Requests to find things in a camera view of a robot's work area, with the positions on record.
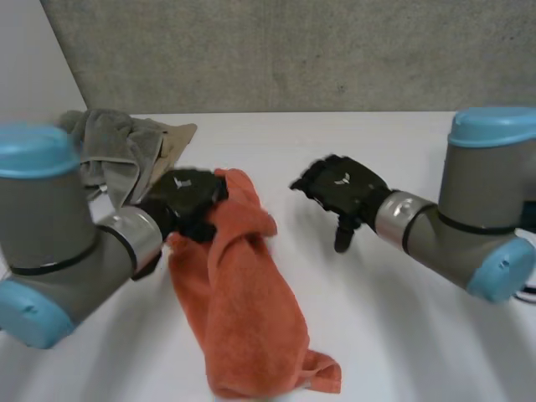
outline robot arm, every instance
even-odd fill
[[[214,236],[204,216],[227,188],[211,172],[167,172],[139,204],[94,224],[62,131],[8,126],[0,140],[0,244],[11,271],[0,281],[0,328],[31,347],[53,347],[129,279],[152,273],[172,231]]]
[[[315,162],[291,188],[339,215],[335,249],[365,223],[383,240],[473,296],[504,302],[533,272],[536,109],[481,108],[452,123],[439,203],[392,190],[348,157]]]

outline orange cloth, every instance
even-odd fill
[[[212,391],[222,398],[271,397],[306,387],[339,393],[341,369],[307,350],[307,325],[262,236],[276,222],[240,170],[225,176],[229,199],[209,216],[218,233],[199,245],[172,234],[169,270],[203,349]]]

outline light blue cap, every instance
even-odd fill
[[[523,288],[535,262],[536,250],[528,240],[510,240],[486,257],[466,290],[492,303],[505,302]]]
[[[536,137],[536,108],[474,107],[452,120],[449,143],[457,147],[502,147]]]
[[[49,178],[78,168],[70,137],[53,126],[0,126],[0,178]]]
[[[16,281],[0,281],[0,328],[33,348],[52,348],[75,326],[56,303]]]

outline concrete wall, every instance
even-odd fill
[[[536,105],[534,0],[41,0],[91,107]]]

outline beige cloth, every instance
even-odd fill
[[[147,120],[157,123],[163,130],[162,148],[154,163],[151,178],[149,179],[149,186],[152,186],[165,172],[173,169],[175,162],[192,140],[193,134],[195,134],[198,127],[195,124],[168,126],[160,121]]]

